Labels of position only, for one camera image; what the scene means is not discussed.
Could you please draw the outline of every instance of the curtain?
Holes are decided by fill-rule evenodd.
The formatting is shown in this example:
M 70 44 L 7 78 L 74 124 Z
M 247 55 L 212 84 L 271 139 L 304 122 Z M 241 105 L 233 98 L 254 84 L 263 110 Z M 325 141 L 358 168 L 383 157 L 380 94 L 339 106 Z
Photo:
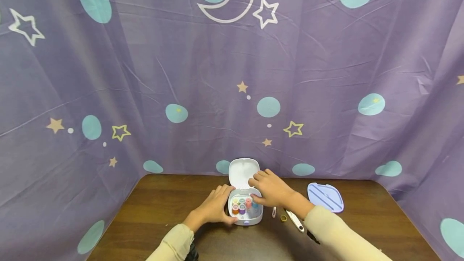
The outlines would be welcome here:
M 148 173 L 383 185 L 464 259 L 463 0 L 0 0 L 0 259 L 85 260 Z

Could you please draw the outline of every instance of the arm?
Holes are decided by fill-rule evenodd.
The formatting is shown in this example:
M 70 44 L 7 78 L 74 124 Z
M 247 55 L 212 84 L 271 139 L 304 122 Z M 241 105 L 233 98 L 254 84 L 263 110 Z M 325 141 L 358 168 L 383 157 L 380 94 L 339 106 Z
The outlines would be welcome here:
M 284 207 L 304 219 L 308 230 L 321 245 L 343 261 L 391 261 L 375 246 L 351 230 L 337 215 L 324 207 L 314 206 L 297 193 L 271 170 L 259 171 L 248 181 L 263 197 L 252 195 L 256 203 L 268 207 Z
M 234 187 L 220 185 L 212 190 L 207 199 L 189 213 L 182 224 L 172 228 L 161 241 L 158 248 L 147 258 L 147 261 L 184 261 L 193 242 L 193 234 L 207 222 L 223 222 L 233 224 L 232 218 L 224 212 L 224 205 Z
M 308 199 L 295 193 L 289 208 L 300 219 L 304 219 L 306 228 L 316 237 L 321 245 L 328 248 L 335 256 L 344 261 L 391 261 L 382 251 L 351 230 L 335 213 L 321 206 L 308 206 Z

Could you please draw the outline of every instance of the brown table surface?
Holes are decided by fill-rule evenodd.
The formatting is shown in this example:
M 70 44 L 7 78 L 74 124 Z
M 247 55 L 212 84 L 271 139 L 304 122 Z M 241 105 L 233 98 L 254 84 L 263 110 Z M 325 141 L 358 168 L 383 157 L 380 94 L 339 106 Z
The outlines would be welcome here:
M 439 260 L 387 191 L 373 181 L 285 178 L 307 196 L 312 181 L 336 187 L 345 202 L 339 216 L 394 261 Z M 148 175 L 137 184 L 90 255 L 90 261 L 145 260 L 165 234 L 200 205 L 226 176 Z M 195 236 L 201 261 L 336 260 L 300 233 L 289 220 L 275 219 L 265 208 L 260 224 L 250 227 L 207 224 Z

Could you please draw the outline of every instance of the open box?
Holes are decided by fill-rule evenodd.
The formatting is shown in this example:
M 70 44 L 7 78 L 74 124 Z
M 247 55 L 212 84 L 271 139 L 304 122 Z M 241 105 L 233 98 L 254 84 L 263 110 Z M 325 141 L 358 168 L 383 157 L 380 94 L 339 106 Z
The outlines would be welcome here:
M 239 226 L 258 224 L 263 218 L 263 206 L 254 203 L 251 194 L 261 197 L 261 193 L 248 185 L 248 179 L 259 171 L 259 164 L 252 158 L 238 158 L 229 165 L 229 181 L 235 187 L 229 195 L 227 208 L 229 215 L 237 217 Z

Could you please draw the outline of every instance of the case lid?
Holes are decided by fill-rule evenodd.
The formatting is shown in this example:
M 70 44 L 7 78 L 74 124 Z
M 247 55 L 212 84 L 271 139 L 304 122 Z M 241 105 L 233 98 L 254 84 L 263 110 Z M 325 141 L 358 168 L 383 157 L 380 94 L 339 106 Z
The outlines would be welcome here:
M 341 213 L 345 208 L 340 192 L 329 184 L 308 184 L 309 200 L 316 206 L 323 206 L 332 213 Z
M 258 161 L 252 158 L 238 158 L 229 165 L 229 181 L 237 189 L 248 189 L 248 179 L 259 170 Z

